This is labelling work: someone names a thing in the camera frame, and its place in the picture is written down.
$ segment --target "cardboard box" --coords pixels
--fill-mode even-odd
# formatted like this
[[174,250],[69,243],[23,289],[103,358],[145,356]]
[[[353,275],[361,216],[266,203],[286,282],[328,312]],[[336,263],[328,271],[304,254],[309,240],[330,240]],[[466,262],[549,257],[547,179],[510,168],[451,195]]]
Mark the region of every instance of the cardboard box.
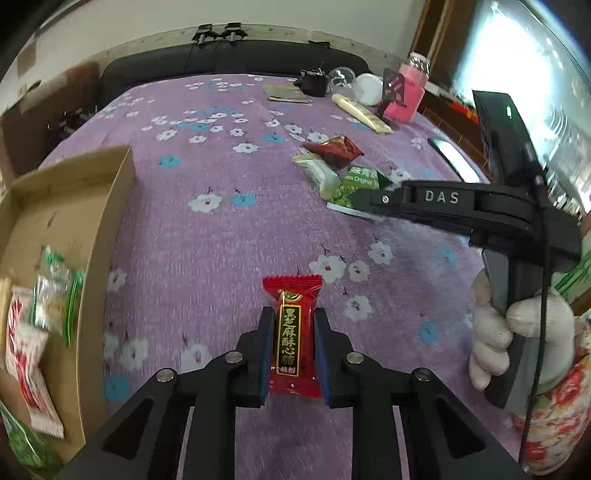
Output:
[[[41,361],[64,424],[65,438],[54,441],[64,460],[107,419],[103,312],[115,239],[134,181],[130,147],[105,148],[20,177],[0,203],[0,274],[32,288],[43,245],[63,254],[69,266],[86,271],[75,341],[67,349],[61,336],[51,334]],[[4,371],[0,396],[29,424],[18,382]]]

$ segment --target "pink container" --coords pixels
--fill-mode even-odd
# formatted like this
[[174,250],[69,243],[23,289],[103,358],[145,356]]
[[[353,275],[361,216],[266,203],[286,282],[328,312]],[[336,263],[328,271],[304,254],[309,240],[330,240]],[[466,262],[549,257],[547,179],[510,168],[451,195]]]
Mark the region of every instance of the pink container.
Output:
[[419,69],[411,67],[410,65],[406,65],[403,63],[400,65],[400,73],[404,75],[404,78],[410,80],[415,85],[418,85],[421,88],[425,88],[427,84],[428,77],[427,75]]
[[413,121],[414,114],[417,113],[418,106],[425,95],[425,90],[408,79],[406,75],[404,79],[404,106],[392,102],[386,108],[384,116],[401,124],[409,124]]

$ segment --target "snack packet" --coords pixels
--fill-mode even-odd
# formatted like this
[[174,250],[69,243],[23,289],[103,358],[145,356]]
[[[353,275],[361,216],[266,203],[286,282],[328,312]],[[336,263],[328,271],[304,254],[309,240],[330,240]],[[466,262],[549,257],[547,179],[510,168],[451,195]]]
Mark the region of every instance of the snack packet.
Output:
[[19,322],[14,340],[18,383],[31,417],[31,428],[54,437],[64,437],[64,426],[53,406],[39,362],[49,333]]
[[339,176],[324,163],[324,160],[315,153],[292,156],[296,165],[304,167],[312,183],[318,188],[323,200],[330,200],[333,192],[339,187]]
[[63,336],[73,274],[64,258],[50,247],[44,251],[49,275],[38,275],[33,291],[31,325]]
[[0,277],[0,369],[6,370],[6,322],[12,298],[12,280]]
[[269,389],[274,393],[321,397],[314,377],[312,313],[322,276],[265,277],[262,286],[279,301]]
[[378,190],[391,183],[390,179],[375,168],[352,166],[349,168],[340,187],[333,193],[331,202],[352,209],[351,197],[357,190]]
[[18,421],[1,401],[0,414],[10,448],[19,463],[45,479],[53,478],[63,464],[51,443]]
[[80,311],[80,299],[82,296],[82,287],[84,286],[84,272],[78,270],[74,275],[74,281],[68,295],[66,319],[64,321],[63,337],[66,347],[72,345],[72,336],[74,334],[74,324]]
[[363,152],[348,137],[334,137],[324,143],[307,142],[303,147],[321,156],[333,168],[344,168]]
[[12,287],[12,298],[8,308],[8,317],[6,322],[6,353],[5,363],[6,371],[10,376],[18,379],[17,359],[15,357],[15,336],[17,334],[17,325],[28,318],[33,291],[30,288]]

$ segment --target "green wrapper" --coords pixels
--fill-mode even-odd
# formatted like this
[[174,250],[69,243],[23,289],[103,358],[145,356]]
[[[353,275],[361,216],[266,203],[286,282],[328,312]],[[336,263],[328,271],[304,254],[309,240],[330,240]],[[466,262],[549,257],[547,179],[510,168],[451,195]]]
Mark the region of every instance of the green wrapper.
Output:
[[18,421],[1,401],[0,414],[10,447],[19,463],[43,478],[53,478],[61,469],[62,461],[51,443]]
[[354,165],[349,167],[347,175],[345,175],[339,188],[333,193],[331,202],[341,207],[353,208],[351,197],[357,190],[378,190],[391,183],[391,181],[375,168]]

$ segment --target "black clamp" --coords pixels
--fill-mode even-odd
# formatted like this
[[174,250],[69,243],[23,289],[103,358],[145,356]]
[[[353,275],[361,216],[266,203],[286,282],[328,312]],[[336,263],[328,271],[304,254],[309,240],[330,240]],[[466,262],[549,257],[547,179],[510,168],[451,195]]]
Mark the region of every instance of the black clamp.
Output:
[[213,25],[211,23],[199,25],[198,30],[195,32],[195,35],[191,39],[192,41],[196,41],[197,45],[202,46],[205,43],[207,38],[211,38],[215,40],[220,35],[213,31]]
[[239,40],[241,40],[244,37],[247,37],[248,33],[242,29],[242,22],[230,22],[226,25],[226,29],[220,36],[225,40],[228,40],[228,37],[230,37],[230,43],[234,43],[236,36],[239,36]]

